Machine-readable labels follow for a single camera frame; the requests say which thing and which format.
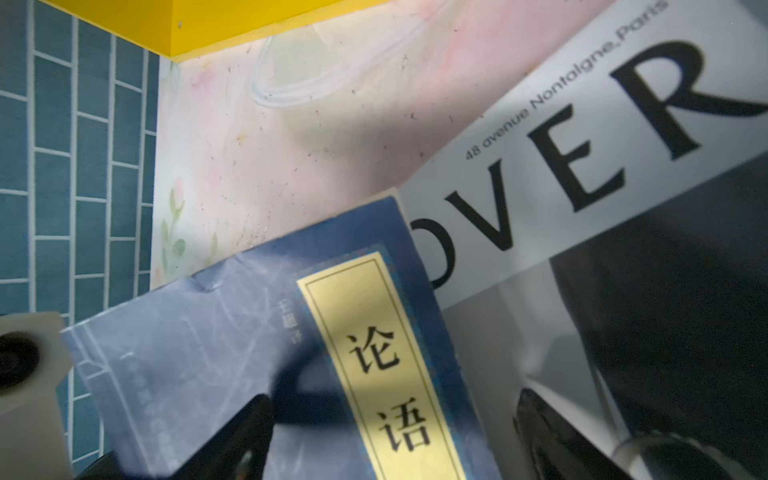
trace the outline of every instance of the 论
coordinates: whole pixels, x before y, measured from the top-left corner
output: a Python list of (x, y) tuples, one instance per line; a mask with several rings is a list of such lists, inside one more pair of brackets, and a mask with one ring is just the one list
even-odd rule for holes
[(129, 475), (173, 474), (266, 393), (266, 479), (501, 478), (394, 196), (62, 334)]

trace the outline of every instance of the blue book cover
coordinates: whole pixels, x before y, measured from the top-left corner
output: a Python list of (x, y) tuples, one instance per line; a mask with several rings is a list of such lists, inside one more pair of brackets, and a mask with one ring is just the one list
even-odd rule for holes
[(264, 393), (266, 479), (500, 478), (394, 197), (62, 335), (129, 475), (173, 474)]

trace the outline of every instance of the yellow box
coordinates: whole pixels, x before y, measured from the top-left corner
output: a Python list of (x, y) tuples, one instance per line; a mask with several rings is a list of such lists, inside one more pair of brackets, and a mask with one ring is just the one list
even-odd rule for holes
[(43, 1), (172, 61), (184, 61), (386, 0)]
[(379, 252), (298, 280), (378, 480), (466, 480), (448, 423)]

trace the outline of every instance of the yellow title label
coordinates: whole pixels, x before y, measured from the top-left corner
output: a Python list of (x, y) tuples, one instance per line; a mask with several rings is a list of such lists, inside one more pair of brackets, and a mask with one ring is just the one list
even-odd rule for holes
[(299, 280), (379, 480), (465, 480), (392, 277), (375, 252)]

